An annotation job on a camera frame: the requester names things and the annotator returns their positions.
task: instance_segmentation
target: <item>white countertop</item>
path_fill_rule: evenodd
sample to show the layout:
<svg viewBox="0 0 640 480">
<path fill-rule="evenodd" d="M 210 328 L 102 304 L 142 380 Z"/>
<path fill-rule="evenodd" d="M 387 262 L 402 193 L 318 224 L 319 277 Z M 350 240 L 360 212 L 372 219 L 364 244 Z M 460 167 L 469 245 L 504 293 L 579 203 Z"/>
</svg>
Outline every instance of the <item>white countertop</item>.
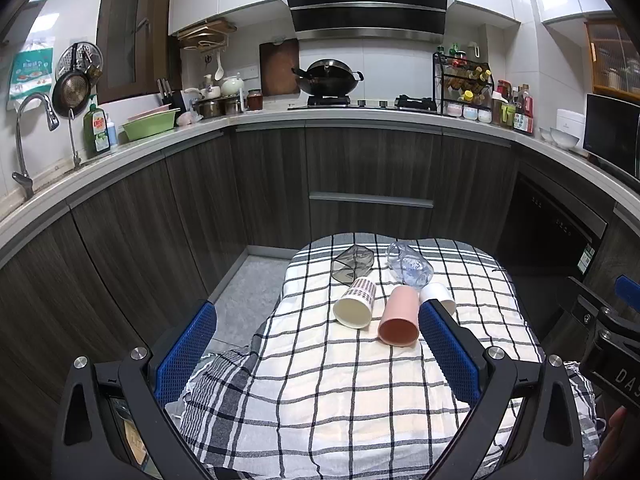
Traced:
<svg viewBox="0 0 640 480">
<path fill-rule="evenodd" d="M 249 124 L 272 121 L 306 121 L 306 120 L 367 120 L 393 121 L 397 123 L 430 124 L 457 128 L 492 137 L 499 137 L 518 142 L 543 155 L 552 158 L 586 180 L 595 184 L 609 194 L 620 205 L 624 206 L 640 221 L 640 196 L 614 177 L 590 164 L 584 158 L 566 152 L 542 140 L 533 139 L 513 130 L 505 130 L 491 124 L 484 124 L 464 119 L 446 116 L 405 112 L 398 110 L 382 110 L 380 108 L 320 108 L 302 110 L 283 110 L 271 112 L 248 112 L 233 117 L 223 117 L 203 120 L 196 124 L 174 128 L 163 134 L 146 139 L 137 140 L 120 147 L 117 152 L 98 158 L 78 171 L 59 178 L 50 186 L 41 188 L 34 198 L 21 205 L 18 209 L 0 221 L 0 249 L 4 247 L 21 229 L 36 220 L 65 198 L 69 197 L 84 186 L 117 170 L 131 162 L 168 148 L 173 144 L 193 137 L 219 130 L 233 124 Z"/>
</svg>

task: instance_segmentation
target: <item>soap dispenser bottle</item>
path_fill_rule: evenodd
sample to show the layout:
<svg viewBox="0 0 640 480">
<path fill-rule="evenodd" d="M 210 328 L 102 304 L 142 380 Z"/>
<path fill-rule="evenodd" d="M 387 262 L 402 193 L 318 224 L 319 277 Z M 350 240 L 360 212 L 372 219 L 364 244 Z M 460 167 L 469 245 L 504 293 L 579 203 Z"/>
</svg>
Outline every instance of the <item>soap dispenser bottle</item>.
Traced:
<svg viewBox="0 0 640 480">
<path fill-rule="evenodd" d="M 95 95 L 91 96 L 89 111 L 84 114 L 83 126 L 84 148 L 89 158 L 109 149 L 107 119 L 104 110 L 95 104 Z"/>
</svg>

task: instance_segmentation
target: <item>blue gripper pad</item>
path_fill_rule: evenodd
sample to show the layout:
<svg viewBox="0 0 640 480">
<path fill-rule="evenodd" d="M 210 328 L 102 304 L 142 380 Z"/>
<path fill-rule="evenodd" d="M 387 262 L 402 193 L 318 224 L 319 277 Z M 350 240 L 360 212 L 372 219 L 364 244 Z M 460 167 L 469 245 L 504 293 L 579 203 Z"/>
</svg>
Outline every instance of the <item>blue gripper pad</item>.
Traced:
<svg viewBox="0 0 640 480">
<path fill-rule="evenodd" d="M 624 274 L 616 280 L 616 296 L 640 312 L 640 285 Z"/>
<path fill-rule="evenodd" d="M 216 331 L 216 307 L 206 301 L 156 372 L 154 396 L 160 406 L 178 400 Z"/>
<path fill-rule="evenodd" d="M 475 406 L 480 399 L 478 369 L 429 301 L 420 306 L 418 326 L 456 399 Z"/>
</svg>

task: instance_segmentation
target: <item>hanging pan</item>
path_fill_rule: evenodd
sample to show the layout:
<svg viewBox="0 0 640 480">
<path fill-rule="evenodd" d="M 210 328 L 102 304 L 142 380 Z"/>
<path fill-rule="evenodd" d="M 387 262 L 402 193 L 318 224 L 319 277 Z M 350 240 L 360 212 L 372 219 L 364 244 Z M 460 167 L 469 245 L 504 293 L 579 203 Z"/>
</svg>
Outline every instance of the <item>hanging pan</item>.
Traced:
<svg viewBox="0 0 640 480">
<path fill-rule="evenodd" d="M 78 69 L 78 44 L 71 49 L 70 70 L 63 73 L 53 88 L 53 109 L 58 115 L 67 117 L 69 110 L 75 116 L 86 107 L 91 93 L 91 82 L 87 75 Z"/>
</svg>

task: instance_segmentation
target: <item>wooden cutting board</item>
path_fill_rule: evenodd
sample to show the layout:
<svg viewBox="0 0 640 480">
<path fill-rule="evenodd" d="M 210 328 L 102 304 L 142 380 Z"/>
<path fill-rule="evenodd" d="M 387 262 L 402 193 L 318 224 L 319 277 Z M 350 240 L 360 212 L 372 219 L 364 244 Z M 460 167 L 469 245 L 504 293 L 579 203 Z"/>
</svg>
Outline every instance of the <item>wooden cutting board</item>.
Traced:
<svg viewBox="0 0 640 480">
<path fill-rule="evenodd" d="M 280 45 L 260 45 L 260 80 L 262 95 L 297 94 L 300 89 L 292 67 L 300 68 L 298 40 L 285 40 Z"/>
</svg>

